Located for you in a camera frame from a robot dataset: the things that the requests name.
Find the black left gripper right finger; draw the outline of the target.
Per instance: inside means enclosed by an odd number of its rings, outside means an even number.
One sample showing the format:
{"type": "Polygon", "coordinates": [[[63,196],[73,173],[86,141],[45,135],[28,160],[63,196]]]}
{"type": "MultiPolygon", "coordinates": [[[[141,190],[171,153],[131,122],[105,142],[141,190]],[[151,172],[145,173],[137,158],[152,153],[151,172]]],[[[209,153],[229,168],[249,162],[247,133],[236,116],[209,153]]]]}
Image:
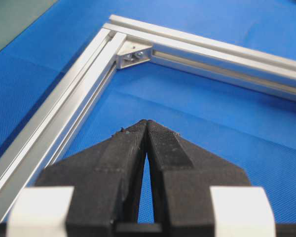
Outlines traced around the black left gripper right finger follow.
{"type": "Polygon", "coordinates": [[[213,237],[210,186],[249,186],[246,172],[153,120],[147,143],[154,220],[170,237],[213,237]]]}

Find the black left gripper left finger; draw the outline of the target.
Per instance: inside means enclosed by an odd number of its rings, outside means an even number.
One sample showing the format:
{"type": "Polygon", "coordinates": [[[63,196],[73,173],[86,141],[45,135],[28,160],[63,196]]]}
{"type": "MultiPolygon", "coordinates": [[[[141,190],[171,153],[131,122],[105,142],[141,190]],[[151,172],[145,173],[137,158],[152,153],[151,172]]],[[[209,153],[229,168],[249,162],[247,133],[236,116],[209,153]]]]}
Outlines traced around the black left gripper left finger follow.
{"type": "Polygon", "coordinates": [[[111,237],[116,221],[137,222],[147,121],[45,168],[35,185],[72,186],[70,237],[111,237]]]}

